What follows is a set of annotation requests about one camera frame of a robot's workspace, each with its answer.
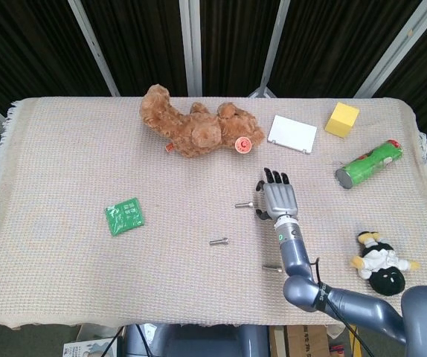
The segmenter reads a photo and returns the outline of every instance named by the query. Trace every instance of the woven cloth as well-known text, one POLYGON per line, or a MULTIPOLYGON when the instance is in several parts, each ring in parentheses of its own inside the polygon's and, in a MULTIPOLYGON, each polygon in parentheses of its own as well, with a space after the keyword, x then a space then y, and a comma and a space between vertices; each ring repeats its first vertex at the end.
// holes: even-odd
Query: woven cloth
MULTIPOLYGON (((141 322, 325 324, 289 305, 271 221, 234 204, 253 200, 263 168, 288 173, 309 258, 321 279, 376 295, 350 266, 361 231, 378 231, 417 260, 407 287, 427 285, 427 163, 415 116, 394 99, 343 100, 360 109, 346 139, 322 128, 334 99, 173 98, 188 112, 231 100, 269 131, 275 115, 318 127, 312 154, 263 143, 247 155, 166 153, 142 124, 140 98, 27 99, 15 104, 0 148, 0 324, 108 326, 141 322), (334 178, 389 138, 404 156, 345 190, 334 178), (137 197, 146 225, 112 237, 104 209, 137 197), (208 241, 228 237, 228 245, 208 241)), ((399 310, 400 296, 386 301, 399 310)))

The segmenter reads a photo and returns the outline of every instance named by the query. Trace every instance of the white box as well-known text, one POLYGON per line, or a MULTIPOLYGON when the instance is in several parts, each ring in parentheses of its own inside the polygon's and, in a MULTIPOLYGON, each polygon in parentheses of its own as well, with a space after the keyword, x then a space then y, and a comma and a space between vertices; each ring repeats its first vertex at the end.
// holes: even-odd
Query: white box
MULTIPOLYGON (((62 357, 101 357, 111 340, 112 338, 104 338, 102 340, 72 342, 70 344, 64 344, 62 357)), ((106 354, 106 357, 121 356, 121 352, 118 351, 118 348, 121 346, 121 344, 118 343, 118 340, 119 338, 116 338, 112 343, 108 353, 106 354)))
POLYGON ((310 154, 315 141, 316 126, 275 115, 268 141, 310 154))

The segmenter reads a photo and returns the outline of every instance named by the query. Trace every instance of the brown teddy bear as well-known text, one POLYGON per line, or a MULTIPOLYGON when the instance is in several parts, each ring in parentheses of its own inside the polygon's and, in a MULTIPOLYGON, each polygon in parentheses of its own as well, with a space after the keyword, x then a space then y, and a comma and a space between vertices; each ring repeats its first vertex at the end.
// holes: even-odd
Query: brown teddy bear
POLYGON ((148 127, 169 138, 174 149, 187 158, 219 147, 235 149, 235 143, 241 137, 247 137, 252 147, 265 138, 255 117, 233 103, 223 103, 215 115, 203 104, 195 102, 190 114, 183 115, 169 101, 169 91, 156 84, 147 91, 139 112, 148 127))

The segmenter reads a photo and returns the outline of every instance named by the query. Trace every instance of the yellow cube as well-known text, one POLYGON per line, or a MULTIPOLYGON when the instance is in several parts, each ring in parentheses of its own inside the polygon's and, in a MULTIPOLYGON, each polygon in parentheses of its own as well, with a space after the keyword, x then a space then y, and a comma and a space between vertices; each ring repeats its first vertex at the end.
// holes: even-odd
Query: yellow cube
POLYGON ((359 109, 353 106, 347 106, 338 102, 331 114, 331 118, 327 121, 324 130, 331 134, 345 138, 353 128, 354 122, 359 115, 359 109))

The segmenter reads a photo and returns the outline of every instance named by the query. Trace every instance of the silver screw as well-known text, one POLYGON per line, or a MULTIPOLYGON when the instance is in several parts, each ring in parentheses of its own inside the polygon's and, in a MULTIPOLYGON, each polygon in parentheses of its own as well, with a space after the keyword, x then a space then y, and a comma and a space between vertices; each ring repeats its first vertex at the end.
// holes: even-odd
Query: silver screw
POLYGON ((269 271, 277 271, 278 273, 283 272, 283 268, 280 266, 262 266, 263 270, 269 270, 269 271))
POLYGON ((253 202, 237 203, 235 208, 253 208, 253 202))
POLYGON ((208 244, 210 245, 228 244, 228 238, 211 240, 208 244))

